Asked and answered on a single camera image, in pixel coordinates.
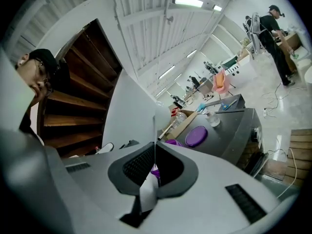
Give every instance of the ceiling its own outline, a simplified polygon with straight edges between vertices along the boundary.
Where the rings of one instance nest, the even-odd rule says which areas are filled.
[[[88,0],[27,0],[10,24],[3,46],[12,62],[34,50],[49,30],[76,6]],[[229,0],[201,0],[201,8],[172,0],[114,0],[116,19],[138,82],[155,96],[173,84],[201,49]],[[161,80],[166,70],[175,65]]]
[[[229,0],[201,0],[201,8],[173,0],[115,0],[120,28],[140,84],[155,96],[188,66],[186,56],[208,39]],[[175,65],[162,79],[165,71]]]

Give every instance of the purple object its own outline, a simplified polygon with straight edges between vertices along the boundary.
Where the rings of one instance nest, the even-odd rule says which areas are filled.
[[[208,135],[204,126],[198,126],[192,129],[185,137],[185,144],[194,147],[202,143]]]
[[[176,139],[169,139],[166,141],[166,143],[168,144],[172,144],[172,145],[176,145],[176,146],[183,146],[179,141],[177,141]]]

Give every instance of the cardboard box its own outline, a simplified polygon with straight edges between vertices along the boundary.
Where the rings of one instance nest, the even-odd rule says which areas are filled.
[[[169,134],[167,134],[166,136],[164,136],[164,140],[169,140],[169,139],[175,139],[177,138],[182,132],[183,130],[190,125],[190,123],[193,121],[193,119],[195,119],[195,117],[197,116],[198,112],[194,112],[194,111],[188,111],[188,110],[180,110],[180,112],[185,113],[187,118],[185,121],[183,121],[180,125],[178,125],[178,127],[174,128]],[[176,117],[171,117],[171,121],[170,123],[172,123],[175,120]]]

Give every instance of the purple plate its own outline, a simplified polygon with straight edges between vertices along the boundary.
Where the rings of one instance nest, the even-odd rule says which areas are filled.
[[[202,143],[208,135],[204,126],[198,126],[192,129],[185,137],[185,144],[194,147]]]

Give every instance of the ceiling light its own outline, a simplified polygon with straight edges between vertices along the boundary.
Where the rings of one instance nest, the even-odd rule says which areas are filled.
[[[222,10],[222,8],[220,6],[218,6],[218,5],[214,5],[213,9],[216,10],[216,11],[221,11]]]
[[[178,79],[181,75],[182,75],[182,73],[181,73],[181,74],[179,74],[179,75],[177,76],[177,78],[175,78],[175,81],[176,81],[176,79]]]
[[[192,54],[194,54],[197,51],[197,49],[195,49],[194,51],[192,51],[191,53],[189,53],[186,58],[190,57]]]
[[[200,0],[173,0],[175,4],[184,4],[184,5],[191,5],[195,7],[201,7],[203,5],[203,1]]]
[[[161,92],[164,91],[165,89],[166,89],[166,88],[162,89],[162,90],[156,95],[156,97],[159,96],[159,95],[161,94]]]
[[[165,73],[163,73],[158,79],[163,78],[166,74],[168,74],[173,68],[175,67],[175,65],[173,65],[170,69],[168,69]]]

